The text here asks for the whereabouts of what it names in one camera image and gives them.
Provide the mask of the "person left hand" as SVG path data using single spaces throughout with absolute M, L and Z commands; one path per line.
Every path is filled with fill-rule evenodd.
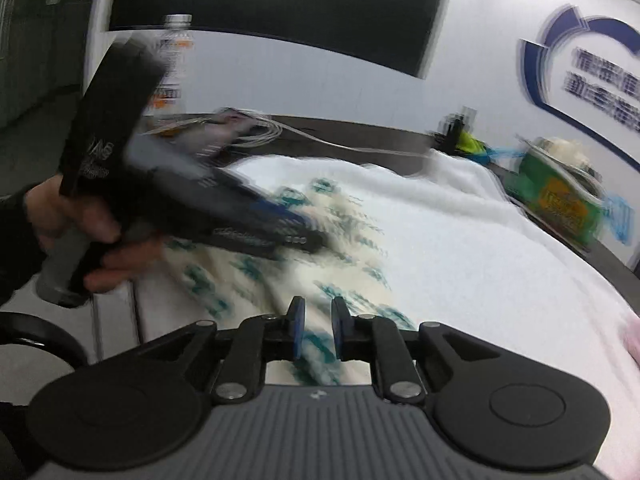
M 77 226 L 98 242 L 112 244 L 120 227 L 96 198 L 66 198 L 60 194 L 62 177 L 57 174 L 29 190 L 24 198 L 29 222 L 40 244 L 51 248 L 71 226 Z M 84 278 L 89 292 L 109 292 L 120 283 L 135 278 L 163 255 L 164 241 L 152 237 L 119 247 Z

